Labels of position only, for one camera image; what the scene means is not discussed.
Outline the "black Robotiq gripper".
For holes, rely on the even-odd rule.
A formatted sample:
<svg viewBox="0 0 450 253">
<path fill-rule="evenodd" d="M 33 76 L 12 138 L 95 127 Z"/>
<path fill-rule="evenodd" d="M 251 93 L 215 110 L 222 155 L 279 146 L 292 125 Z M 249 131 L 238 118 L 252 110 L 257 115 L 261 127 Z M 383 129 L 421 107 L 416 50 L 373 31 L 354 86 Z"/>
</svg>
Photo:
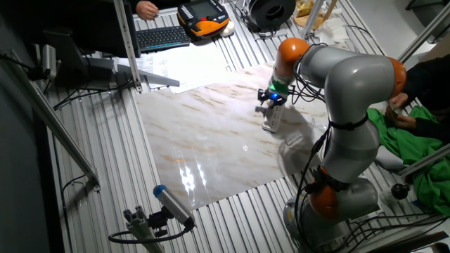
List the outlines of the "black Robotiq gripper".
<svg viewBox="0 0 450 253">
<path fill-rule="evenodd" d="M 267 90 L 263 90 L 263 89 L 258 89 L 257 99 L 261 103 L 263 103 L 264 101 L 269 99 L 273 102 L 273 106 L 282 106 L 287 101 L 287 99 L 284 98 L 281 94 L 268 92 Z"/>
</svg>

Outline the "bare hand of seated person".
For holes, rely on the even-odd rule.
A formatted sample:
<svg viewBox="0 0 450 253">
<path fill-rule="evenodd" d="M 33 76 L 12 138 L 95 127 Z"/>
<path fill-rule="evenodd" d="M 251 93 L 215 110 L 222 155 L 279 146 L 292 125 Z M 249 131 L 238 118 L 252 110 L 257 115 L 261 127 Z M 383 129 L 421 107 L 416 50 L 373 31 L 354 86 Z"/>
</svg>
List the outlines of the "bare hand of seated person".
<svg viewBox="0 0 450 253">
<path fill-rule="evenodd" d="M 408 99 L 409 96 L 406 93 L 401 92 L 395 97 L 390 99 L 390 104 L 395 107 L 402 108 L 406 104 Z"/>
<path fill-rule="evenodd" d="M 390 106 L 387 106 L 385 116 L 396 126 L 396 128 L 413 131 L 417 127 L 415 118 L 398 115 Z"/>
</svg>

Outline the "bare hand of operator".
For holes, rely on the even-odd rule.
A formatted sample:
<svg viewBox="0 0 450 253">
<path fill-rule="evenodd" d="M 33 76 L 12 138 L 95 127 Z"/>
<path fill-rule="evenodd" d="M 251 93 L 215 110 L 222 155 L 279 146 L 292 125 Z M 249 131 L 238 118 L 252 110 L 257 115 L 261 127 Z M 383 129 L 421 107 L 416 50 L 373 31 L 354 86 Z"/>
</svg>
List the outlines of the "bare hand of operator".
<svg viewBox="0 0 450 253">
<path fill-rule="evenodd" d="M 136 5 L 136 14 L 142 20 L 153 20 L 158 13 L 157 6 L 150 1 L 139 1 Z"/>
</svg>

